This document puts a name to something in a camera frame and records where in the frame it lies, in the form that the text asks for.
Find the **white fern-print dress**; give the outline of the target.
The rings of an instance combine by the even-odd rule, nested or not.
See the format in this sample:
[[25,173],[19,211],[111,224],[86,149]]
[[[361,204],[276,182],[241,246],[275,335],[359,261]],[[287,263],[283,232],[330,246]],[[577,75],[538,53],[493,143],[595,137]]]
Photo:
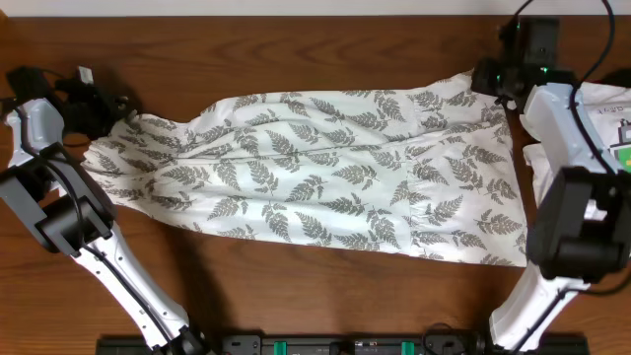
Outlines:
[[409,90],[221,100],[120,121],[83,166],[110,199],[213,236],[522,266],[503,108],[461,73]]

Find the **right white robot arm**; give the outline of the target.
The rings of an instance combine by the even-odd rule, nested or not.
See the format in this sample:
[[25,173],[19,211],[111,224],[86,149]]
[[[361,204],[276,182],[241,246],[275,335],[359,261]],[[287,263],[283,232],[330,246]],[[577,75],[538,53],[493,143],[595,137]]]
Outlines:
[[484,58],[471,89],[516,103],[554,173],[528,229],[526,269],[489,319],[489,353],[533,354],[575,297],[626,267],[630,175],[602,143],[572,73]]

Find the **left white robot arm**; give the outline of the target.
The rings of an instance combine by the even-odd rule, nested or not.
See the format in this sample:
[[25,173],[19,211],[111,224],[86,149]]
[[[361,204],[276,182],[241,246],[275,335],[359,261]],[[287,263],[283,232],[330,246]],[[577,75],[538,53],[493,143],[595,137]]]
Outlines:
[[14,152],[1,197],[50,252],[95,276],[141,330],[152,354],[208,354],[203,332],[141,266],[111,200],[63,147],[64,118],[45,95],[17,91],[7,116]]

